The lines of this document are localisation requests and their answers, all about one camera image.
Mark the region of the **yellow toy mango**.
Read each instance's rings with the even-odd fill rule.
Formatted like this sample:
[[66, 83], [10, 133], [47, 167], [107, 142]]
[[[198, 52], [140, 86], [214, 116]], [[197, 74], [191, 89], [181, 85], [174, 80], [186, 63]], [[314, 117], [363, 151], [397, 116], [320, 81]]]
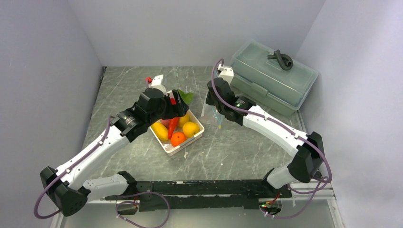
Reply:
[[161, 122], [155, 122], [151, 125], [151, 129], [160, 141], [168, 140], [168, 129]]

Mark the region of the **orange toy tangerine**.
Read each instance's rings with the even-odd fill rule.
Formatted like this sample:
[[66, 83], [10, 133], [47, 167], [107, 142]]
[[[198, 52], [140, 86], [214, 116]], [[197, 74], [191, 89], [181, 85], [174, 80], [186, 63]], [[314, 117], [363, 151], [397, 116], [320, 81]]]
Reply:
[[185, 142], [186, 140], [187, 140], [187, 137], [182, 132], [173, 133], [172, 137], [170, 139], [171, 145], [173, 147], [176, 147], [176, 146], [180, 145], [181, 143]]

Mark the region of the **yellow toy apple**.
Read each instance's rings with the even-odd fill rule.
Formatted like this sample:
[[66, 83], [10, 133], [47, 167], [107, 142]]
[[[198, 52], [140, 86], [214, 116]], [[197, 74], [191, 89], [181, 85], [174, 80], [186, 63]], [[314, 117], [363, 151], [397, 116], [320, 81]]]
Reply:
[[200, 131], [200, 127], [198, 124], [194, 123], [194, 122], [186, 122], [183, 126], [182, 126], [182, 132], [184, 133], [184, 135], [187, 138], [191, 138], [193, 137], [195, 134], [197, 134]]

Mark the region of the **white perforated plastic basket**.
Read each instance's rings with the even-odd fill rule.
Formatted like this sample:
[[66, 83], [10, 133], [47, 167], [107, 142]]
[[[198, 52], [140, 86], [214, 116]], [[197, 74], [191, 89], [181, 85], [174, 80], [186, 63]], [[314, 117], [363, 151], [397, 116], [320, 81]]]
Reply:
[[[162, 147], [162, 149], [164, 150], [164, 152], [165, 152], [168, 156], [172, 156], [172, 155], [176, 154], [177, 152], [179, 152], [180, 150], [184, 149], [186, 146], [188, 146], [189, 144], [191, 144], [191, 143], [193, 143], [194, 141], [196, 141], [197, 139], [199, 139], [199, 138], [202, 136], [203, 132], [204, 132], [204, 127], [203, 127], [203, 125], [202, 125], [201, 122], [196, 118], [196, 116], [193, 114], [193, 112], [192, 112], [191, 110], [188, 110], [187, 114], [189, 114], [189, 116], [190, 116], [190, 121], [191, 121], [191, 122], [194, 122], [194, 123], [196, 123], [196, 124], [199, 125], [200, 131], [199, 131], [197, 134], [195, 134], [193, 137], [187, 138], [187, 140], [186, 140], [185, 142], [181, 143], [180, 145], [178, 145], [178, 146], [176, 146], [176, 147], [173, 147], [173, 146], [171, 145], [170, 139], [168, 139], [167, 141], [160, 141], [160, 140], [156, 137], [155, 133], [153, 132], [153, 130], [152, 130], [151, 127], [150, 127], [150, 130], [151, 130], [151, 132], [153, 133], [153, 135], [155, 136], [155, 138], [157, 139], [159, 145]], [[174, 133], [175, 133], [175, 132], [182, 132], [182, 128], [177, 126], [176, 129], [175, 129], [175, 131], [174, 131]]]

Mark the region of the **clear zip top bag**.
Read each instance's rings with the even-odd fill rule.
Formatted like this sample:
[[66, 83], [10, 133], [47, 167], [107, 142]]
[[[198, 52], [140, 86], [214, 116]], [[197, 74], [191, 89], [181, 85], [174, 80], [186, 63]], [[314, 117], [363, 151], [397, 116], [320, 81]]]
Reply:
[[199, 120], [204, 124], [213, 124], [216, 125], [218, 129], [221, 129], [224, 116], [218, 112], [215, 106], [207, 104], [208, 96], [209, 92], [206, 93], [203, 101], [203, 107]]

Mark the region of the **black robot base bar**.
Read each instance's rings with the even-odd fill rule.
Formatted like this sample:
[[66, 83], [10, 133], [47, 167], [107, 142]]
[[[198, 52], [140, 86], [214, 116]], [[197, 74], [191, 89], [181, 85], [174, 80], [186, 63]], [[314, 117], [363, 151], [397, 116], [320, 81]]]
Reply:
[[291, 198], [285, 185], [270, 189], [262, 180], [138, 181], [121, 195], [106, 200], [138, 200], [141, 212], [165, 209], [244, 208], [257, 209], [274, 198]]

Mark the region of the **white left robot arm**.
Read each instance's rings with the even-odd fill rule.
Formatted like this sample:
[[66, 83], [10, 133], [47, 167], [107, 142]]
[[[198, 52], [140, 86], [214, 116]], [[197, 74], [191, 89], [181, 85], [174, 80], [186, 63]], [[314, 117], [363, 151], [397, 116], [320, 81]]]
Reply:
[[182, 117], [189, 106], [178, 90], [167, 94], [156, 88], [142, 92], [130, 108], [109, 117], [105, 130], [74, 158], [56, 169], [46, 167], [40, 172], [44, 195], [53, 201], [64, 216], [71, 216], [86, 203], [113, 195], [129, 200], [137, 190], [137, 182], [128, 172], [101, 179], [89, 177], [107, 158], [133, 142], [160, 119]]

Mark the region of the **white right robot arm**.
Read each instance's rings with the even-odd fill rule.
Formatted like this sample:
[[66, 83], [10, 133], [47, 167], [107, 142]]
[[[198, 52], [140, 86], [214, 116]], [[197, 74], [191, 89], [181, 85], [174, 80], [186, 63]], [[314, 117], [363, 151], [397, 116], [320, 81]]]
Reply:
[[236, 96], [227, 81], [214, 78], [207, 83], [206, 104], [213, 105], [227, 120], [250, 128], [284, 149], [292, 161], [271, 169], [262, 180], [262, 192], [274, 197], [294, 181], [309, 183], [324, 162], [320, 134], [296, 130], [265, 112], [244, 96]]

